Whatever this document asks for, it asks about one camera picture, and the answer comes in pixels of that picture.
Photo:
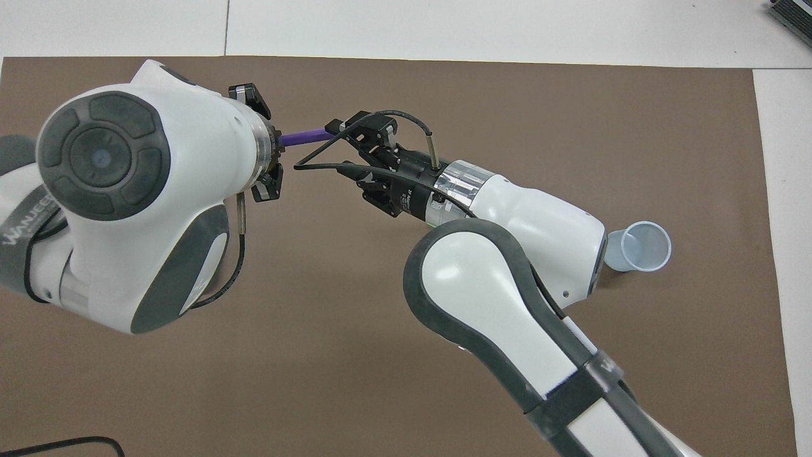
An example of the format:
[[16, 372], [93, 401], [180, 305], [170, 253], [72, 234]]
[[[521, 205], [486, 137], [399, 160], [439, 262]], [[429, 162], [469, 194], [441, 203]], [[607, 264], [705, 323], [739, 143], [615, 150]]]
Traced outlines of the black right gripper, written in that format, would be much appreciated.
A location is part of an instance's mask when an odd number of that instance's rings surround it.
[[374, 167], [345, 160], [336, 168], [337, 173], [354, 180], [362, 190], [362, 199], [388, 216], [397, 217], [401, 212], [408, 212], [424, 221], [427, 206], [430, 203], [443, 204], [446, 199], [432, 195], [426, 187], [417, 185], [412, 180], [395, 179], [383, 168], [434, 186], [449, 163], [442, 159], [439, 161], [438, 171], [433, 171], [429, 154], [403, 147], [394, 151], [398, 125], [393, 117], [374, 114], [357, 127], [351, 127], [367, 115], [369, 112], [358, 112], [347, 121], [333, 119], [325, 125], [325, 130], [333, 135], [348, 130], [349, 133], [343, 140], [360, 152], [371, 154], [373, 158], [371, 165]]

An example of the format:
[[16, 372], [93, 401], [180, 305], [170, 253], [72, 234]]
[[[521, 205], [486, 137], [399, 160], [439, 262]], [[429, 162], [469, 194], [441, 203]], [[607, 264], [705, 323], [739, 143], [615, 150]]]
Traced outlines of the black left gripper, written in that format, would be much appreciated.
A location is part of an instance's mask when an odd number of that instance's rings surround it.
[[251, 194], [255, 202], [276, 201], [281, 196], [284, 175], [282, 164], [278, 164], [284, 152], [281, 131], [273, 126], [272, 112], [255, 84], [247, 82], [230, 86], [228, 95], [263, 116], [259, 117], [260, 124], [256, 128], [256, 165], [260, 170], [268, 170], [256, 179]]

